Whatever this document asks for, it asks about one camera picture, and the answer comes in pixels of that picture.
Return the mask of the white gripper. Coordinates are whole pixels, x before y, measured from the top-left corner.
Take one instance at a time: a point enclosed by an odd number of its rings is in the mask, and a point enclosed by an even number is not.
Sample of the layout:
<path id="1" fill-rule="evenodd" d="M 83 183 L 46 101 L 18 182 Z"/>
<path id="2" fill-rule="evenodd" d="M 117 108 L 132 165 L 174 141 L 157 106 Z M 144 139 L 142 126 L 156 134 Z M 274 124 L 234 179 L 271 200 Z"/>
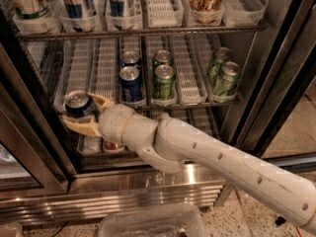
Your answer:
<path id="1" fill-rule="evenodd" d="M 89 93 L 96 111 L 100 114 L 99 125 L 94 116 L 72 118 L 67 115 L 61 117 L 64 125 L 70 130 L 90 137 L 101 137 L 111 143 L 122 144 L 124 127 L 134 109 L 123 104 L 115 105 L 109 98 Z"/>

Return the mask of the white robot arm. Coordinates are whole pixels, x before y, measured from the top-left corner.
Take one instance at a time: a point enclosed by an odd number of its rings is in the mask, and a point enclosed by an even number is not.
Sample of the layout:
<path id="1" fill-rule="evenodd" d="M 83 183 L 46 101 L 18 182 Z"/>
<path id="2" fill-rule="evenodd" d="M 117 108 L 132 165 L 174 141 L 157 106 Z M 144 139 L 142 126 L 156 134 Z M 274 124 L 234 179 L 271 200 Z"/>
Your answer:
<path id="1" fill-rule="evenodd" d="M 89 95 L 95 115 L 61 117 L 70 130 L 102 137 L 137 153 L 164 173 L 177 173 L 191 160 L 223 177 L 296 227 L 316 234 L 315 183 L 223 143 L 167 114 L 151 119 L 134 109 Z"/>

